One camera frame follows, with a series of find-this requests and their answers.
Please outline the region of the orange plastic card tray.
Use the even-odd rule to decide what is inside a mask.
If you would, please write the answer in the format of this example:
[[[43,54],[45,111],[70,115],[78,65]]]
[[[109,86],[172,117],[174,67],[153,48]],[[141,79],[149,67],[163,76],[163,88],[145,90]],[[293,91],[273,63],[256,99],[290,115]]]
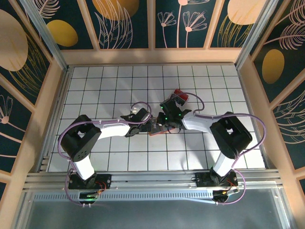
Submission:
[[[164,133],[166,133],[167,131],[168,131],[168,128],[167,127],[165,127],[165,126],[163,126],[164,127],[164,129],[165,129],[165,131],[163,132],[163,133],[158,133],[158,134],[164,134]]]

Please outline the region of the white gridded table board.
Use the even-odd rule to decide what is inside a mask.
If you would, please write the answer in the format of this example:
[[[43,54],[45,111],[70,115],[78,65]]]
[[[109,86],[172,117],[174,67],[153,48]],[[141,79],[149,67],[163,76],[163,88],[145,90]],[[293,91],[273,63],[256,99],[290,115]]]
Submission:
[[[107,120],[130,113],[147,102],[157,115],[160,102],[174,89],[189,94],[187,109],[207,115],[248,113],[233,65],[157,65],[75,67],[60,99],[59,136],[79,115]],[[174,130],[150,136],[99,140],[90,154],[97,171],[161,171],[209,169],[220,154],[210,134]]]

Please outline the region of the grey metal panel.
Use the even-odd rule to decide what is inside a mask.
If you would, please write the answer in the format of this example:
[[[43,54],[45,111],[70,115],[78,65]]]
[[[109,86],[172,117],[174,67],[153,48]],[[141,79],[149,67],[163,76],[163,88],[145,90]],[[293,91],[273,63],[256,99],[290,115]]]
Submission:
[[[280,195],[250,189],[237,203],[189,200],[104,201],[82,208],[59,193],[22,199],[13,229],[297,229]]]

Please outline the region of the aluminium back rail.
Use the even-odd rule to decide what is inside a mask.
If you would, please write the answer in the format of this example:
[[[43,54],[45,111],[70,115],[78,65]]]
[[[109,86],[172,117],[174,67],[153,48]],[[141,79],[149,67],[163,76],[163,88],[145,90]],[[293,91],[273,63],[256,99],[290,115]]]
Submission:
[[[166,62],[166,63],[114,63],[114,64],[69,64],[72,67],[114,67],[114,66],[187,66],[187,65],[229,65],[235,66],[232,62]]]

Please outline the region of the aluminium mounting rail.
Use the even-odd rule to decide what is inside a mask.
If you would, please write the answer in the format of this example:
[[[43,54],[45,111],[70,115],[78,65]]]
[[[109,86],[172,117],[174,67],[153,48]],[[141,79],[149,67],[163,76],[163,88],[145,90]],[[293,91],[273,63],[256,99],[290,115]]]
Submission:
[[[144,172],[99,172],[111,174],[108,191],[157,191],[212,189],[197,187],[194,181],[198,171],[144,171]],[[249,189],[282,188],[283,182],[276,169],[241,169],[237,174],[238,187]],[[63,191],[66,172],[29,173],[22,191]]]

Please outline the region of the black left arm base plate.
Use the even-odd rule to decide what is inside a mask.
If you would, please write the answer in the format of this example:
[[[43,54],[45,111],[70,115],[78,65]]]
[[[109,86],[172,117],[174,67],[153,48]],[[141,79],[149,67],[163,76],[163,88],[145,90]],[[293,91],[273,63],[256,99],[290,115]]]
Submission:
[[[109,189],[112,182],[111,174],[96,174],[94,173],[87,180],[81,179],[77,174],[72,174],[69,177],[68,189]]]

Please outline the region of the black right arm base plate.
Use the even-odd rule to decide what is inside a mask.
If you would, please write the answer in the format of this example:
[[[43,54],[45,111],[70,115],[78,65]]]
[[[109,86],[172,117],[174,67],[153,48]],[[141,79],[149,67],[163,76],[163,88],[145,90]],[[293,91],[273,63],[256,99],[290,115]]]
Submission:
[[[216,173],[198,172],[195,173],[194,181],[197,187],[238,186],[237,175],[234,171],[230,171],[224,177],[221,177]]]

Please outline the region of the aluminium side rail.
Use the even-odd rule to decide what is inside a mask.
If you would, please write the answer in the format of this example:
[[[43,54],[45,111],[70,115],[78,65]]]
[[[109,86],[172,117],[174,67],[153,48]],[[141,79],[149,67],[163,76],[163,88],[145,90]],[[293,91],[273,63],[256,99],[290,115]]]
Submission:
[[[40,172],[43,158],[49,153],[52,153],[54,142],[56,141],[56,135],[59,128],[61,119],[61,113],[63,111],[64,100],[67,95],[69,83],[71,81],[71,67],[68,66],[67,70],[64,70],[60,76],[59,84],[57,86],[55,95],[47,119],[46,129],[43,133],[43,142],[39,157],[34,168],[34,172]]]
[[[250,63],[250,65],[245,64],[238,71],[238,73],[250,107],[250,113],[260,118],[264,122],[265,127],[267,128],[269,115],[269,108],[267,104],[268,101],[257,70]],[[257,137],[257,140],[259,141],[263,137],[263,127],[259,121],[253,120],[252,123],[254,124],[255,135]],[[265,162],[266,167],[273,168],[274,165],[270,160],[265,148],[266,140],[267,137],[265,138],[264,143],[259,146],[259,149],[263,154],[263,160]]]

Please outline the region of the aluminium corner post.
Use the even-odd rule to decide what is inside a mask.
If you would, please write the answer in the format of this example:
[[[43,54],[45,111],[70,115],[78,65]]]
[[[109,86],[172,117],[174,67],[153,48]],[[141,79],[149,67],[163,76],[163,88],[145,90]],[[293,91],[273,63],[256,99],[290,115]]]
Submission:
[[[254,25],[252,26],[248,36],[246,37],[241,52],[235,62],[235,68],[237,71],[241,69],[255,42],[258,40],[263,29],[266,27],[268,20],[276,9],[278,1],[279,0],[267,0],[263,5],[262,10],[258,15],[258,18],[255,21]]]
[[[53,38],[50,29],[47,27],[46,19],[52,19],[60,8],[59,0],[18,0],[29,20],[32,21],[39,35],[46,43],[51,54],[62,70],[67,71],[67,63]]]

